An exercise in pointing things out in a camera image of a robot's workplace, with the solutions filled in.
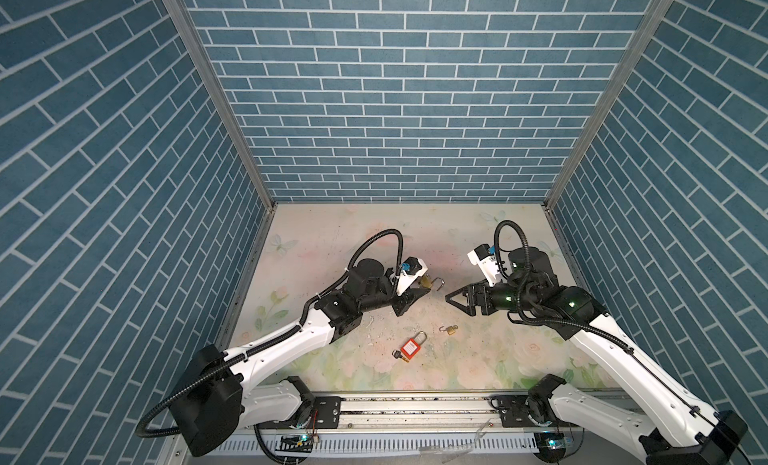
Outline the brass padlock with key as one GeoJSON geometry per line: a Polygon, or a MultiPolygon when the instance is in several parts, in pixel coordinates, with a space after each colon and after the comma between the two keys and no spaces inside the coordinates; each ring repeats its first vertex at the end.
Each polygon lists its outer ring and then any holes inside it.
{"type": "Polygon", "coordinates": [[[430,291],[438,292],[445,286],[445,281],[441,277],[430,277],[424,275],[419,279],[419,285],[430,291]]]}

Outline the red safety padlock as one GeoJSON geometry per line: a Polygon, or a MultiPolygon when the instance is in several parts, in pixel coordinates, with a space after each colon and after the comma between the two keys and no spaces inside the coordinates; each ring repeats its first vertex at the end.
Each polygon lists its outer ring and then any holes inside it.
{"type": "Polygon", "coordinates": [[[398,349],[399,357],[406,362],[410,362],[421,350],[427,338],[428,336],[424,331],[417,332],[398,349]]]}

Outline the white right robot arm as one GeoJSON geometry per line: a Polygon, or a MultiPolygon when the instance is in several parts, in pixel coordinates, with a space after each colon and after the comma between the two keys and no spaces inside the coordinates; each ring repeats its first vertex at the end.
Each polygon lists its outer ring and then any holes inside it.
{"type": "Polygon", "coordinates": [[[563,286],[548,256],[535,247],[509,252],[510,271],[494,247],[468,254],[483,280],[446,295],[469,316],[504,311],[516,325],[548,328],[593,359],[639,407],[620,408],[548,374],[528,391],[529,420],[538,426],[577,425],[645,464],[726,464],[748,426],[718,411],[672,378],[618,325],[607,308],[577,286],[563,286]]]}

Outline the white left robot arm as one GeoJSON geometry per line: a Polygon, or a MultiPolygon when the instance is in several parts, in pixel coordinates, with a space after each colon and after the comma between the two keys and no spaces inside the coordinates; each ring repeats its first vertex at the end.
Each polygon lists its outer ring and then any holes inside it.
{"type": "Polygon", "coordinates": [[[203,456],[246,426],[302,426],[315,414],[315,396],[297,376],[275,385],[266,379],[302,356],[357,329],[365,313],[391,307],[402,316],[429,293],[419,285],[426,263],[408,258],[398,270],[363,259],[339,286],[317,298],[299,320],[261,339],[226,351],[199,351],[177,383],[170,412],[189,452],[203,456]]]}

